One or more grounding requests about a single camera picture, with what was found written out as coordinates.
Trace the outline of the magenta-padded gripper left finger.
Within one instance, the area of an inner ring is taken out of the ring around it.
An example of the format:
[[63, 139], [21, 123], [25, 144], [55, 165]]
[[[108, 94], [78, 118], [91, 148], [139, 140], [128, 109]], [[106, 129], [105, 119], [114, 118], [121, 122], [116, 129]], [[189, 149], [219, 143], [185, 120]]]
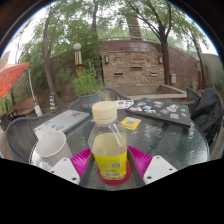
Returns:
[[71, 159], [62, 158], [49, 172], [81, 187], [87, 187], [93, 164], [94, 156], [87, 148]]

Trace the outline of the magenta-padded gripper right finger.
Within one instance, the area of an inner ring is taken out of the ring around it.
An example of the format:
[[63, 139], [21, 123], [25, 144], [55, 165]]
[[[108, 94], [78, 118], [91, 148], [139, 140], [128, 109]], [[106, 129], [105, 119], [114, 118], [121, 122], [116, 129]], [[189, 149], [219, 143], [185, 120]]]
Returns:
[[143, 187], [177, 171], [162, 156], [150, 156], [133, 147], [128, 147], [128, 161], [137, 187]]

